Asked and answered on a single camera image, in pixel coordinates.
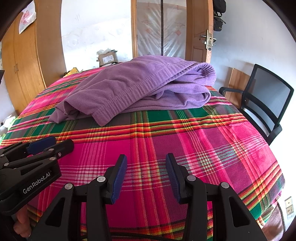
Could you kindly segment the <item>person's left hand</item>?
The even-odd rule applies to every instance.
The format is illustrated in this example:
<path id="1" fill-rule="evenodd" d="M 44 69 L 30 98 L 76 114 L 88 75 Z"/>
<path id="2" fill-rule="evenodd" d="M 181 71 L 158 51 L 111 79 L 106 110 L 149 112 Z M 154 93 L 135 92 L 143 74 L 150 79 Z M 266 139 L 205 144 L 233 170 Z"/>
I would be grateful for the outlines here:
<path id="1" fill-rule="evenodd" d="M 22 207 L 16 213 L 16 221 L 14 224 L 14 231 L 19 234 L 21 237 L 28 238 L 32 232 L 30 226 L 30 220 L 28 216 L 27 205 Z"/>

